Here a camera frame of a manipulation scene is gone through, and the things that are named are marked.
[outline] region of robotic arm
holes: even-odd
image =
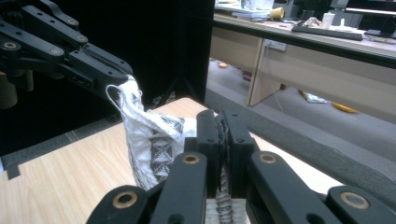
[[[132,74],[128,63],[89,43],[78,21],[49,0],[0,0],[0,13],[0,108],[17,103],[13,85],[33,89],[33,71],[65,77],[103,98],[107,84]]]

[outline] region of office desk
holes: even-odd
[[[156,112],[195,118],[205,107],[180,99]],[[256,139],[261,150],[282,156],[305,183],[317,192],[341,183],[293,158],[268,142]],[[94,207],[112,189],[134,185],[123,124],[19,166],[21,175],[8,180],[0,174],[0,223],[85,223]]]
[[[291,27],[215,14],[211,57],[252,72],[248,105],[272,93],[271,80],[396,123],[396,45],[293,33]],[[267,50],[264,39],[288,45]]]

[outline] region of power outlet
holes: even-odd
[[[275,40],[265,39],[264,44],[265,44],[265,46],[270,46],[271,49],[278,49],[281,51],[286,51],[287,44],[277,42]]]

